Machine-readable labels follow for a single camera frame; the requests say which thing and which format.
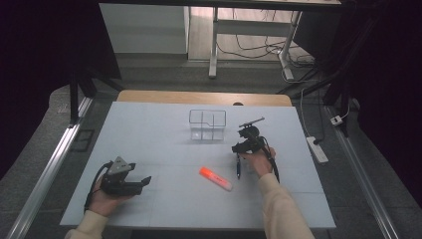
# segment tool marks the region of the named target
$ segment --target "clear plastic box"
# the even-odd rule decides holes
[[[223,140],[226,127],[225,111],[191,110],[189,112],[191,139]]]

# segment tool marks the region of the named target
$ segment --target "white wall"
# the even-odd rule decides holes
[[[187,7],[100,4],[115,53],[187,53]]]

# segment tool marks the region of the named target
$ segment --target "beige sleeve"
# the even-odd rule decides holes
[[[262,176],[263,216],[267,239],[314,238],[295,200],[273,173]]]
[[[70,230],[65,239],[101,239],[108,218],[87,210],[77,229]]]

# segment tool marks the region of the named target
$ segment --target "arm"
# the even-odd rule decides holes
[[[123,201],[132,196],[112,196],[100,190],[102,177],[94,187],[93,201],[77,229],[70,230],[65,239],[101,239],[108,217]]]
[[[272,156],[276,155],[272,148],[270,152]],[[259,187],[264,196],[263,217],[267,238],[314,238],[295,200],[271,173],[273,169],[265,154],[260,150],[240,155],[248,159],[260,177]]]

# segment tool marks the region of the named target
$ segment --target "cable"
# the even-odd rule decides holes
[[[308,134],[308,136],[311,136],[310,133],[308,132],[307,124],[305,123],[304,109],[302,108],[302,101],[304,99],[304,90],[305,90],[305,88],[302,89],[302,93],[301,93],[301,115],[302,115],[302,123],[304,124],[305,132]]]
[[[344,116],[340,117],[340,118],[343,119],[343,118],[347,117],[347,115],[348,115],[349,112],[350,112],[350,104],[347,105],[347,113]]]
[[[244,55],[237,54],[237,53],[226,52],[226,51],[224,51],[224,50],[222,50],[222,49],[220,48],[220,46],[218,45],[218,42],[217,42],[217,48],[218,48],[218,49],[219,49],[222,53],[225,53],[225,54],[230,54],[230,55],[235,55],[235,56],[238,56],[238,57],[243,57],[243,58],[247,58],[247,59],[257,59],[257,58],[262,58],[262,57],[265,57],[265,56],[267,56],[267,55],[271,54],[271,52],[267,52],[266,54],[261,55],[261,56],[257,56],[257,57],[248,57],[248,56],[244,56]]]
[[[295,61],[292,59],[291,54],[290,54],[290,52],[289,52],[289,51],[288,51],[288,53],[287,53],[287,56],[289,57],[289,58],[287,59],[287,60],[289,61],[289,63],[290,63],[290,64],[292,64],[293,66],[297,67],[297,68],[307,68],[307,67],[314,67],[314,66],[315,66],[315,62],[312,62],[312,63],[308,63],[308,62],[301,63],[301,62],[298,60],[298,58],[300,58],[300,57],[307,57],[307,56],[311,56],[311,55],[309,55],[309,54],[298,56],[298,57],[296,57],[296,60],[295,60]]]
[[[317,68],[312,68],[312,69],[310,69],[309,71],[307,71],[300,79],[298,79],[297,81],[289,81],[287,78],[286,78],[286,75],[285,75],[285,67],[286,66],[284,66],[283,68],[282,68],[282,77],[283,77],[283,80],[285,81],[285,82],[287,82],[287,83],[289,83],[289,84],[301,84],[301,83],[306,83],[306,82],[316,82],[317,80],[311,80],[311,78],[314,76],[314,75],[316,75],[317,73],[318,73],[318,70],[317,70]],[[280,94],[281,92],[283,92],[284,91],[284,89],[281,89],[280,91],[278,91],[277,92],[277,94]]]
[[[322,138],[318,138],[314,141],[314,144],[318,144],[319,142],[323,141],[325,139],[325,130],[323,128],[323,120],[322,120],[322,113],[320,108],[320,89],[317,90],[317,107],[319,112],[319,119],[320,119],[320,128],[322,129]]]
[[[275,10],[275,11],[274,11],[274,14],[273,14],[272,21],[274,21],[274,19],[275,19],[275,17],[276,17],[276,12],[277,12],[277,11]],[[266,13],[265,13],[265,16],[264,16],[263,21],[267,20],[267,18],[268,18],[268,14],[269,14],[269,10],[266,10]],[[234,20],[235,20],[235,19],[237,19],[236,11],[235,11],[235,9],[234,9],[234,8],[232,9],[232,17],[233,17],[233,19],[234,19]],[[264,45],[264,46],[253,47],[253,48],[245,48],[245,47],[242,47],[242,46],[241,46],[240,41],[239,41],[239,36],[238,36],[238,35],[235,35],[235,36],[236,36],[236,42],[237,42],[237,44],[238,44],[238,47],[239,47],[241,50],[244,50],[244,51],[251,51],[251,50],[257,50],[257,49],[262,49],[262,48],[265,48],[265,49],[266,49],[267,54],[264,54],[264,55],[261,55],[261,56],[257,56],[257,57],[249,57],[249,56],[245,56],[245,55],[238,54],[238,53],[234,53],[234,52],[227,52],[227,51],[223,51],[223,50],[220,48],[220,46],[218,46],[218,43],[217,43],[217,47],[218,47],[218,49],[219,49],[221,52],[226,53],[226,54],[235,55],[235,56],[238,56],[238,57],[247,58],[247,59],[257,59],[257,58],[262,58],[262,57],[265,57],[265,56],[267,56],[267,55],[269,55],[269,54],[278,54],[278,52],[275,52],[275,51],[281,51],[281,50],[283,50],[283,47],[282,47],[282,46],[278,46],[278,45],[279,45],[279,44],[284,44],[284,43],[286,42],[286,41],[281,41],[281,42],[277,42],[277,43],[272,43],[272,44],[269,44],[269,43],[268,43],[268,36],[267,36],[267,37],[266,37],[266,39],[265,39],[265,45]]]
[[[100,168],[100,170],[97,172],[96,177],[94,178],[93,184],[91,185],[90,192],[89,192],[89,193],[88,193],[88,195],[87,195],[87,200],[85,201],[85,205],[84,205],[84,212],[86,212],[86,211],[90,208],[91,201],[93,200],[93,194],[97,192],[97,190],[96,190],[96,191],[93,191],[93,190],[94,190],[94,187],[96,186],[96,183],[97,183],[97,180],[98,180],[98,178],[99,178],[99,176],[100,176],[100,173],[102,173],[102,171],[103,171],[105,168],[110,168],[111,166],[112,166],[112,161],[110,161],[110,162],[108,162],[108,163],[104,164],[104,165]]]
[[[270,148],[270,145],[267,142],[267,139],[264,138],[265,144],[267,145],[267,148]],[[276,175],[277,181],[280,183],[280,176],[279,176],[279,169],[277,168],[276,160],[273,158],[271,153],[263,146],[262,147],[263,152],[267,156],[268,161],[270,162],[271,166],[273,167],[274,175]]]

